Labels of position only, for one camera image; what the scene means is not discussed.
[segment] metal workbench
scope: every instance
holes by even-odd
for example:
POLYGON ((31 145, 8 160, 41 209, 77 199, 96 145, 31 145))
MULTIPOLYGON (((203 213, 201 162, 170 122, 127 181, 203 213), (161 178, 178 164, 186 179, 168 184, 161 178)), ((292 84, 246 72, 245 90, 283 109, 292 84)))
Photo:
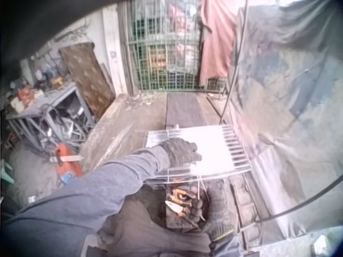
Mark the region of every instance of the metal workbench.
POLYGON ((65 140, 63 138, 63 135, 57 128, 50 112, 73 93, 76 93, 76 96, 80 101, 80 104, 85 112, 85 116, 87 117, 89 124, 91 125, 91 127, 94 127, 95 123, 92 119, 92 115, 75 82, 68 82, 59 89, 45 92, 44 96, 36 99, 24 111, 19 114, 8 114, 6 116, 6 119, 9 121, 10 126, 15 131, 18 138, 23 139, 23 137, 26 137, 32 143, 32 145, 39 150, 41 150, 42 147, 37 140, 33 127, 36 128, 39 133, 42 133, 45 137, 47 136, 47 134, 46 131, 44 131, 35 122, 35 120, 33 119, 35 117, 44 119, 47 122, 48 126, 55 133, 59 141, 64 142, 65 140))

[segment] red cloth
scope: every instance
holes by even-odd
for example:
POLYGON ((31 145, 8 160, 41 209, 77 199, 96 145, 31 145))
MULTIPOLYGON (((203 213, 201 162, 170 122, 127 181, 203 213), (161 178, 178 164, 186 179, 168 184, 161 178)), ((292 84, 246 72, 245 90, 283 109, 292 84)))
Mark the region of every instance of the red cloth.
POLYGON ((200 86, 206 79, 228 76, 236 38, 236 0, 203 0, 201 18, 209 34, 203 43, 200 86))

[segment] green metal gate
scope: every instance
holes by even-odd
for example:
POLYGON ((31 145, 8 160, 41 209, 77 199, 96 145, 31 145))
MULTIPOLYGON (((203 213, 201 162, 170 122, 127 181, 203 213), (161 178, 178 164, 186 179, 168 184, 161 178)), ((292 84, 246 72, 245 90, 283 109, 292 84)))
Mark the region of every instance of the green metal gate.
POLYGON ((132 0, 131 72, 140 90, 197 91, 200 0, 132 0))

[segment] gray tarp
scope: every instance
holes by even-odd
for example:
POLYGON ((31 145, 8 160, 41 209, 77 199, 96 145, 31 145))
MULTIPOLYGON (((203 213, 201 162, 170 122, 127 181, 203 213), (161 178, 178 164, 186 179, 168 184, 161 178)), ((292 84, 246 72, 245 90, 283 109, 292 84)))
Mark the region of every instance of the gray tarp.
MULTIPOLYGON (((302 203, 343 173, 340 10, 320 0, 249 8, 229 107, 270 214, 302 203)), ((342 224, 342 195, 341 183, 276 223, 265 223, 259 244, 342 224)))

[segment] gloved hand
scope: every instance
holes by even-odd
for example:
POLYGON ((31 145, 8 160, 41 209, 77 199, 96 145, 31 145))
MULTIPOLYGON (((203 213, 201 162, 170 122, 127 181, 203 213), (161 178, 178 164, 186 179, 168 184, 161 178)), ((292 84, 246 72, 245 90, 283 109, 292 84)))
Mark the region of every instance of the gloved hand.
POLYGON ((208 197, 210 208, 203 227, 211 242, 234 233, 237 228, 237 215, 228 180, 213 180, 209 183, 208 197))
POLYGON ((196 151, 195 143, 190 143, 182 138, 171 138, 159 144, 168 154, 171 168, 178 168, 185 163, 201 161, 202 156, 196 151))

